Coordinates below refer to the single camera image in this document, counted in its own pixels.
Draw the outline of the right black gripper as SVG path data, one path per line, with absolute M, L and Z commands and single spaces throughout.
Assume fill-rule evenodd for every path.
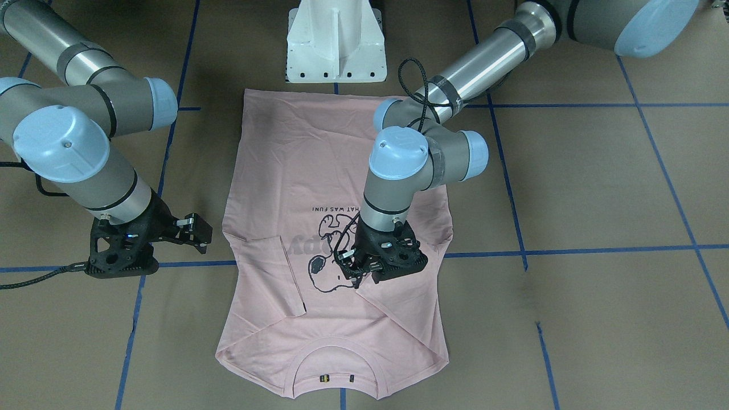
M 89 259 L 85 273 L 94 278 L 138 277 L 154 273 L 159 265 L 154 259 L 152 243 L 166 241 L 176 245 L 190 245 L 201 255 L 208 243 L 190 237 L 211 237 L 212 228 L 200 215 L 192 213 L 177 220 L 159 195 L 138 218 L 120 225 L 107 220 L 94 219 L 91 228 Z

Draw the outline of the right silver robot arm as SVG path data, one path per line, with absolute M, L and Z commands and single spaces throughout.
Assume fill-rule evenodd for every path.
M 196 213 L 175 218 L 111 143 L 174 124 L 179 102 L 171 86 L 135 77 L 42 1 L 3 1 L 2 33 L 64 82 L 44 89 L 20 77 L 2 78 L 2 142 L 15 153 L 15 167 L 35 174 L 38 189 L 46 179 L 94 217 L 88 260 L 32 283 L 65 272 L 94 278 L 154 273 L 154 242 L 205 254 L 211 226 Z

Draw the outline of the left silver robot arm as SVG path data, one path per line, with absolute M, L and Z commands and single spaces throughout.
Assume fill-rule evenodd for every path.
M 444 124 L 490 92 L 521 63 L 562 35 L 615 55 L 649 58 L 677 39 L 697 1 L 525 1 L 474 49 L 406 100 L 388 99 L 373 115 L 377 137 L 368 159 L 351 249 L 333 249 L 343 276 L 358 288 L 421 272 L 429 259 L 408 222 L 414 195 L 481 174 L 489 148 L 477 132 Z

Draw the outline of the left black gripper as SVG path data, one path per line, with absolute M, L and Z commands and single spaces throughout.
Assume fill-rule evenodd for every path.
M 375 283 L 421 272 L 429 261 L 409 222 L 382 232 L 358 221 L 353 250 L 336 250 L 335 262 L 354 289 L 369 275 Z

